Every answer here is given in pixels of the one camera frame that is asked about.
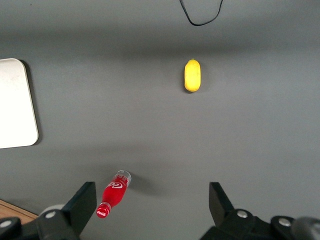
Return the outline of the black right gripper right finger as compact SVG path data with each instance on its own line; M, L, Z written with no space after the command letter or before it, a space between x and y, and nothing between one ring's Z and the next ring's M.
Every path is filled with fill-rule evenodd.
M209 210L214 222L202 240L272 240L270 224L249 211L234 208L218 182L209 184Z

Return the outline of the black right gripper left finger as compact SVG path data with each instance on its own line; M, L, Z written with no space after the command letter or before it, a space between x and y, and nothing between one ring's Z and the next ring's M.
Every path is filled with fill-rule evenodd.
M40 240L79 240L97 206L96 183L87 181L60 207L50 207L36 220Z

